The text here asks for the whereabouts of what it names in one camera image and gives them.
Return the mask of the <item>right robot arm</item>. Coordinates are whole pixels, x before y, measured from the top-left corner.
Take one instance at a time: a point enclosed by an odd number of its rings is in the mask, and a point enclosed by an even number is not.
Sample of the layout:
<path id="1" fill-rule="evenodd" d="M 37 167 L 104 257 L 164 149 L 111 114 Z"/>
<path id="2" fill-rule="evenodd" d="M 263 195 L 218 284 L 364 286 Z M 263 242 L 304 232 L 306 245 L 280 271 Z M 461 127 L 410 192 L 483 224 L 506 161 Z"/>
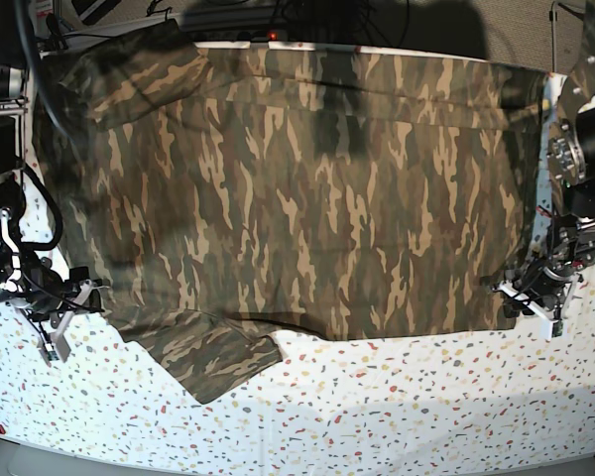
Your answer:
<path id="1" fill-rule="evenodd" d="M 87 269 L 73 268 L 63 279 L 47 257 L 60 242 L 60 209 L 39 176 L 25 161 L 24 70 L 0 64 L 0 304 L 14 307 L 38 335 L 37 348 L 48 363 L 66 361 L 70 347 L 64 334 L 78 314 L 100 310 L 97 289 Z M 52 214 L 54 231 L 47 242 L 24 239 L 20 222 L 30 183 Z"/>

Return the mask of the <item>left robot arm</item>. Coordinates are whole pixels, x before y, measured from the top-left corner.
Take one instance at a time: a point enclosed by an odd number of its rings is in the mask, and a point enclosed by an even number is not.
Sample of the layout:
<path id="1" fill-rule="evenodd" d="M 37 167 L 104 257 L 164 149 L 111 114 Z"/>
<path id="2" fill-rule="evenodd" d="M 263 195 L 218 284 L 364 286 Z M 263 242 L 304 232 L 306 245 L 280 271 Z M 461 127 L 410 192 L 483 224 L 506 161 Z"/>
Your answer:
<path id="1" fill-rule="evenodd" d="M 536 317 L 545 339 L 562 336 L 582 272 L 595 265 L 595 1 L 584 7 L 578 60 L 548 121 L 549 225 L 543 248 L 505 271 L 491 290 L 509 318 Z"/>

